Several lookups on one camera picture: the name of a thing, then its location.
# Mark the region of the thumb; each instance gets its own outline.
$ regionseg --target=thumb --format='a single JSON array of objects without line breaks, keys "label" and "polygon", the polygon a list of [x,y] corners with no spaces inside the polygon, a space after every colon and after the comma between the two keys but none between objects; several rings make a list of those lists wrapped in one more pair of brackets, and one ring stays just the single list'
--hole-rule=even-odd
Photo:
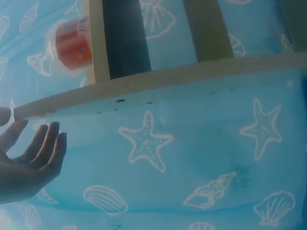
[{"label": "thumb", "polygon": [[0,126],[3,126],[6,123],[8,123],[8,121],[10,120],[11,114],[12,112],[9,108],[0,107]]}]

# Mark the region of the white seashell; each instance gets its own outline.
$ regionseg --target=white seashell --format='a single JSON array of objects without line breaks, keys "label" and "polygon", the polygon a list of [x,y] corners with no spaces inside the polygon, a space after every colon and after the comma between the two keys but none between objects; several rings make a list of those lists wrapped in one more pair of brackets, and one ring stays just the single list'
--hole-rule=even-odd
[{"label": "white seashell", "polygon": [[226,0],[226,1],[233,3],[233,4],[239,4],[239,5],[248,4],[252,2],[252,0]]},{"label": "white seashell", "polygon": [[77,227],[75,225],[66,225],[61,230],[77,230]]},{"label": "white seashell", "polygon": [[188,230],[215,230],[215,227],[206,222],[195,222],[189,226]]},{"label": "white seashell", "polygon": [[79,16],[81,16],[81,6],[81,0],[75,0],[75,3],[68,10],[66,10],[64,14],[76,12]]},{"label": "white seashell", "polygon": [[11,218],[8,211],[5,208],[0,208],[0,230],[9,228],[11,224]]},{"label": "white seashell", "polygon": [[24,224],[29,229],[34,229],[41,224],[37,209],[30,203],[22,203],[19,207],[21,215],[24,217]]},{"label": "white seashell", "polygon": [[208,209],[215,204],[215,200],[222,198],[225,190],[229,187],[236,172],[230,172],[221,175],[218,179],[210,181],[202,187],[198,187],[195,191],[187,197],[183,202],[186,206],[197,207],[201,209]]},{"label": "white seashell", "polygon": [[10,126],[10,125],[13,124],[14,121],[15,121],[15,117],[14,117],[14,108],[16,108],[16,106],[15,106],[15,103],[14,103],[13,99],[11,99],[11,102],[10,102],[11,117],[10,117],[8,123],[7,123],[7,126]]},{"label": "white seashell", "polygon": [[103,185],[88,187],[84,191],[83,198],[109,216],[119,215],[128,210],[126,201],[117,192]]},{"label": "white seashell", "polygon": [[37,20],[38,3],[31,7],[27,13],[25,13],[19,24],[19,32],[22,33],[28,29]]},{"label": "white seashell", "polygon": [[228,34],[229,40],[230,40],[230,45],[232,48],[232,51],[236,57],[244,57],[246,54],[245,48],[240,42],[239,39],[237,39],[235,36],[232,34]]},{"label": "white seashell", "polygon": [[51,66],[48,65],[49,70],[44,70],[44,62],[47,60],[47,55],[45,54],[34,54],[27,57],[27,62],[29,66],[34,68],[39,74],[45,75],[47,77],[51,76]]},{"label": "white seashell", "polygon": [[163,0],[140,0],[146,39],[167,34],[177,23],[177,18],[162,6]]},{"label": "white seashell", "polygon": [[284,52],[292,52],[293,47],[287,34],[282,34],[281,43]]},{"label": "white seashell", "polygon": [[0,57],[0,80],[4,76],[8,63],[9,63],[9,59],[7,57]]},{"label": "white seashell", "polygon": [[254,206],[255,213],[261,217],[259,225],[278,226],[278,221],[295,207],[292,193],[279,191]]},{"label": "white seashell", "polygon": [[51,196],[49,196],[49,194],[47,193],[47,191],[42,188],[37,194],[36,197],[46,203],[49,204],[54,204],[54,205],[58,205],[58,201],[56,201],[55,199],[53,199]]},{"label": "white seashell", "polygon": [[2,37],[4,36],[6,30],[10,26],[10,19],[8,16],[2,16],[0,17],[0,41]]}]

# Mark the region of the plastic container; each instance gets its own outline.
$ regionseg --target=plastic container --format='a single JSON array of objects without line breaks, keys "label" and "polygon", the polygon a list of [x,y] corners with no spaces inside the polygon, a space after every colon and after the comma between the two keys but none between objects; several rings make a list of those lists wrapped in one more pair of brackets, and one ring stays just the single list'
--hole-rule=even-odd
[{"label": "plastic container", "polygon": [[92,63],[89,17],[60,20],[46,37],[46,53],[59,74],[77,76]]}]

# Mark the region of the starfish print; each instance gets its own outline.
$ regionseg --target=starfish print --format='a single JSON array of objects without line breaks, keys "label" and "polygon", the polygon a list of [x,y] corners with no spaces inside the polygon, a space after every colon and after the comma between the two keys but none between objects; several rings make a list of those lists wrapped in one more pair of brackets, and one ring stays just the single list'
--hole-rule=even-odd
[{"label": "starfish print", "polygon": [[143,126],[138,130],[120,127],[119,133],[127,138],[133,148],[129,155],[129,163],[134,163],[139,159],[149,160],[157,170],[165,172],[166,165],[160,156],[160,148],[170,143],[173,135],[157,135],[153,133],[154,117],[151,111],[146,111]]},{"label": "starfish print", "polygon": [[65,11],[65,14],[68,14],[68,13],[76,11],[77,14],[79,16],[81,16],[81,12],[80,12],[79,8],[81,8],[81,1],[80,0],[75,0],[75,3],[68,10]]},{"label": "starfish print", "polygon": [[256,121],[254,124],[240,130],[241,135],[251,137],[256,140],[254,158],[257,161],[261,158],[267,145],[271,141],[276,141],[279,143],[282,141],[282,136],[275,128],[276,118],[281,108],[282,107],[278,105],[265,114],[262,110],[262,105],[259,99],[255,99],[254,117]]},{"label": "starfish print", "polygon": [[15,118],[14,118],[14,108],[16,108],[16,106],[15,106],[15,103],[14,103],[13,99],[11,99],[11,102],[10,102],[11,117],[10,117],[10,119],[8,121],[8,126],[13,124],[14,121],[15,121]]}]

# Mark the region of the blue fabric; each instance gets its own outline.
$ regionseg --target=blue fabric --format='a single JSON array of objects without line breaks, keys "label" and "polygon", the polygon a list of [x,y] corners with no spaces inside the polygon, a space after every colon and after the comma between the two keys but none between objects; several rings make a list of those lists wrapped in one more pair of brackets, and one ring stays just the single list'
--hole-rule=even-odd
[{"label": "blue fabric", "polygon": [[[273,1],[219,3],[236,57],[291,52]],[[152,69],[195,63],[182,1],[140,4]],[[80,7],[80,0],[0,0],[1,106],[86,84],[85,73],[61,76],[44,60],[46,32],[80,16]],[[303,73],[266,74],[287,80],[59,118],[69,138],[60,177],[35,197],[0,207],[0,229],[305,229]],[[50,122],[31,121],[9,156]]]}]

